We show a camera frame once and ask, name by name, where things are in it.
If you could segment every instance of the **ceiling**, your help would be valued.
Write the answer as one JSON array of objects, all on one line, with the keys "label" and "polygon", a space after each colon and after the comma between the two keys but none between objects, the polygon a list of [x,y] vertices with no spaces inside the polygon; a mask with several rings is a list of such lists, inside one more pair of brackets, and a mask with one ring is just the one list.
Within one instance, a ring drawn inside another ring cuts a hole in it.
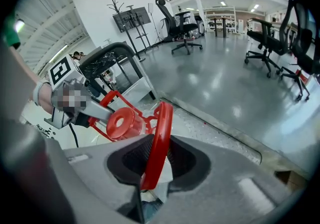
[{"label": "ceiling", "polygon": [[[279,5],[277,2],[271,0],[201,0],[203,8],[210,8],[213,6],[221,6],[221,1],[224,1],[227,6],[234,6],[236,10],[250,11],[256,4],[259,7],[256,12],[273,12],[276,10],[282,10],[286,8],[284,5]],[[187,7],[197,9],[197,3],[195,0],[186,1],[179,5],[181,8],[185,9]],[[178,7],[173,6],[173,11],[177,12]]]},{"label": "ceiling", "polygon": [[19,0],[15,13],[25,25],[18,49],[26,64],[39,72],[66,44],[88,35],[73,0]]}]

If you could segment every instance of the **black office chair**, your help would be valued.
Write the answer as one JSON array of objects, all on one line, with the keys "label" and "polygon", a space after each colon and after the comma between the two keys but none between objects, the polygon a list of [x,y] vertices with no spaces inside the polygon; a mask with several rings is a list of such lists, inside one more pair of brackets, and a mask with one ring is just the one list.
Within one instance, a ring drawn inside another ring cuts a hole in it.
[{"label": "black office chair", "polygon": [[296,17],[298,21],[298,33],[296,35],[296,38],[294,39],[292,43],[292,53],[297,59],[297,64],[300,66],[300,70],[298,73],[294,73],[293,71],[282,67],[281,70],[285,70],[288,72],[288,74],[282,74],[281,79],[283,77],[289,77],[294,79],[294,81],[298,84],[300,89],[300,94],[296,98],[297,101],[300,101],[303,96],[303,89],[306,90],[308,93],[308,96],[306,97],[306,101],[310,98],[310,93],[304,84],[304,82],[301,80],[300,76],[302,73],[302,70],[305,71],[309,75],[313,74],[320,74],[320,54],[319,54],[319,33],[318,28],[316,28],[316,36],[315,36],[315,51],[313,59],[307,55],[307,51],[311,45],[312,42],[312,31],[308,29],[309,24],[309,12],[308,9],[303,6],[298,0],[296,1],[294,5],[294,9],[296,12]]},{"label": "black office chair", "polygon": [[186,47],[188,54],[190,54],[189,46],[191,46],[191,47],[199,46],[200,49],[202,49],[201,44],[187,43],[187,41],[186,41],[186,33],[198,28],[198,25],[196,23],[184,24],[184,21],[185,21],[184,14],[190,13],[190,11],[185,11],[185,12],[179,13],[180,25],[176,26],[175,25],[176,20],[173,16],[171,16],[168,9],[166,8],[165,0],[155,0],[155,1],[156,1],[155,4],[158,6],[158,8],[161,10],[161,12],[166,17],[165,19],[166,19],[168,34],[170,34],[172,37],[181,36],[181,37],[183,37],[183,40],[184,40],[183,44],[179,44],[178,46],[176,46],[175,49],[173,49],[171,51],[171,54],[174,54],[175,50],[182,48],[182,47]]},{"label": "black office chair", "polygon": [[289,31],[290,28],[287,28],[287,24],[290,18],[291,10],[294,6],[294,0],[289,0],[288,7],[286,10],[285,18],[283,19],[283,22],[280,26],[279,29],[279,40],[275,39],[271,35],[271,28],[273,27],[271,23],[257,19],[257,18],[252,18],[254,21],[258,21],[262,25],[262,32],[257,32],[257,31],[248,31],[247,35],[254,40],[260,42],[260,45],[258,46],[259,49],[262,49],[262,46],[265,47],[265,50],[263,54],[260,54],[258,52],[254,51],[248,51],[245,55],[245,60],[244,62],[246,64],[249,63],[248,59],[261,59],[263,62],[265,62],[269,72],[266,74],[268,78],[271,77],[271,68],[270,64],[272,64],[275,68],[277,68],[276,73],[279,75],[281,68],[273,62],[269,56],[272,51],[277,53],[278,55],[284,55],[288,53],[288,36],[289,36]]}]

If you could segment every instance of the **glossy floor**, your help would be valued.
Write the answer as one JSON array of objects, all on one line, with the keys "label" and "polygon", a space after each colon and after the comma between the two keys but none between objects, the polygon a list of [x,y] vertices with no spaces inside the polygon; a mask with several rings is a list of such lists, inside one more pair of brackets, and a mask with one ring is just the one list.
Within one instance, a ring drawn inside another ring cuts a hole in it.
[{"label": "glossy floor", "polygon": [[[181,48],[171,55],[176,42],[149,50],[142,62],[156,90],[184,101],[280,152],[311,172],[320,152],[320,86],[311,79],[310,100],[295,98],[299,89],[289,78],[279,80],[273,67],[271,78],[261,60],[244,63],[245,53],[257,49],[247,36],[213,33],[195,40],[191,55]],[[271,58],[289,67],[293,57]]]}]

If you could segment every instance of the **black cable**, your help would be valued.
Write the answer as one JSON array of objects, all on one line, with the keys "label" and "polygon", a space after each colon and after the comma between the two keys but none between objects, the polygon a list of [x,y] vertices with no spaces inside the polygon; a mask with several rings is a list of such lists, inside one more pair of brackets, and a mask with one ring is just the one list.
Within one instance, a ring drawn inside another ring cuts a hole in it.
[{"label": "black cable", "polygon": [[74,140],[75,140],[75,144],[76,144],[76,147],[79,148],[79,145],[78,145],[78,139],[77,139],[77,136],[76,136],[76,133],[74,131],[74,128],[72,127],[71,124],[69,124],[69,127],[71,129],[71,132],[73,133],[73,136],[74,136]]}]

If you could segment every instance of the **red wheel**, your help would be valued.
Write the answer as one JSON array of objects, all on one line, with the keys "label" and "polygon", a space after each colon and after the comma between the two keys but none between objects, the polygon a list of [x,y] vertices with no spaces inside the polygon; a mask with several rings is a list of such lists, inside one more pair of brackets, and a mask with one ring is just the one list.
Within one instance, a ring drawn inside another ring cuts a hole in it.
[{"label": "red wheel", "polygon": [[153,190],[157,185],[170,146],[173,113],[173,106],[166,102],[161,102],[154,111],[157,124],[149,159],[141,180],[142,190]]}]

